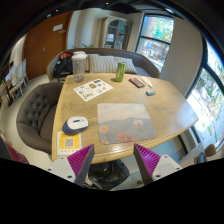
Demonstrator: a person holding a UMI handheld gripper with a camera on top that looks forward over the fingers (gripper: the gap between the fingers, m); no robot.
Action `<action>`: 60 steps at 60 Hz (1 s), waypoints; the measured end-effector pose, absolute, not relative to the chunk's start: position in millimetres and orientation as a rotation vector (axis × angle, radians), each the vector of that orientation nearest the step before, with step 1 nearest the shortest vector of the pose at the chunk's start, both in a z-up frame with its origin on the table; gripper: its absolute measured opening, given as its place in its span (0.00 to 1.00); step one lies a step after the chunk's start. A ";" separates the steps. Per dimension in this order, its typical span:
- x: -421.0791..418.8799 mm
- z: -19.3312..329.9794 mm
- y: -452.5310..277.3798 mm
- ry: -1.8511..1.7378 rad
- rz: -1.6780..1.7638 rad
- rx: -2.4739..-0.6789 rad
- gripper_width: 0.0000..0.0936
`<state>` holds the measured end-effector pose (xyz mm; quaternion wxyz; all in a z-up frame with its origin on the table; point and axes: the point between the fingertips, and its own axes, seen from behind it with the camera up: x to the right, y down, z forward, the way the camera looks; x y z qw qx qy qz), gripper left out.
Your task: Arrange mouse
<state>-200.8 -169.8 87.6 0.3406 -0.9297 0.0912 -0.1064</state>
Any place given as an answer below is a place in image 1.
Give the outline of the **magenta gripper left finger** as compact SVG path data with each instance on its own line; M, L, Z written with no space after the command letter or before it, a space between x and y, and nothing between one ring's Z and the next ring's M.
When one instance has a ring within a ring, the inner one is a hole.
M94 154L94 145L89 145L68 157L60 156L47 168L47 171L83 186Z

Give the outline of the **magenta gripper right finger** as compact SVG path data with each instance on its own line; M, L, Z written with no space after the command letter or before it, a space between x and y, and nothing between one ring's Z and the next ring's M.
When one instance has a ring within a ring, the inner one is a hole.
M134 156L145 185L182 169L170 156L160 156L139 144L134 144Z

